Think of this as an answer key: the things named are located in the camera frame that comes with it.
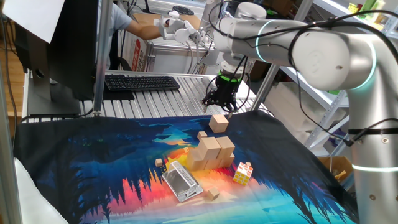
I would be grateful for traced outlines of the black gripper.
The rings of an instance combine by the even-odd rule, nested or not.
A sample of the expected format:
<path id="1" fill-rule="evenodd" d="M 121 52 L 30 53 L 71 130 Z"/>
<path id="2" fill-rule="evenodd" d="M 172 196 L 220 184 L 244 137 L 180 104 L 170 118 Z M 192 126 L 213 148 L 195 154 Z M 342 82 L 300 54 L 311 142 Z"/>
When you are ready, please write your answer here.
<path id="1" fill-rule="evenodd" d="M 203 112 L 206 113 L 210 105 L 218 105 L 224 107 L 228 114 L 228 119 L 237 112 L 236 93 L 240 82 L 237 79 L 225 80 L 224 78 L 217 78 L 215 81 L 216 88 L 209 91 L 201 100 L 203 105 Z"/>

